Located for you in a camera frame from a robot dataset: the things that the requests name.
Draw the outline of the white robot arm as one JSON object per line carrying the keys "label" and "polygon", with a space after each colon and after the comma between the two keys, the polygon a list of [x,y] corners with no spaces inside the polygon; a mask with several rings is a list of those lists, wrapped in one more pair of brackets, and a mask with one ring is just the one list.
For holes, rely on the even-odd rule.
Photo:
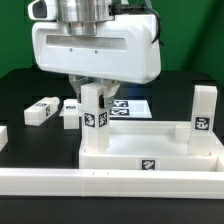
{"label": "white robot arm", "polygon": [[161,72],[159,14],[127,0],[33,0],[35,60],[43,71],[65,73],[84,101],[81,86],[105,86],[100,106],[111,108],[121,82],[145,84]]}

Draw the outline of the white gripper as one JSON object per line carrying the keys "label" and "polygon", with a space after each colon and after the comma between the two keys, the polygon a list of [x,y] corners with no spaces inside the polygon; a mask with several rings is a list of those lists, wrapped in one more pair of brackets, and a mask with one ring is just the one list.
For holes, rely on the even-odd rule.
{"label": "white gripper", "polygon": [[43,71],[72,74],[69,82],[81,102],[83,80],[103,81],[100,108],[112,108],[120,82],[145,84],[161,72],[156,18],[153,15],[119,15],[97,25],[95,36],[72,36],[59,22],[37,22],[32,28],[35,60]]}

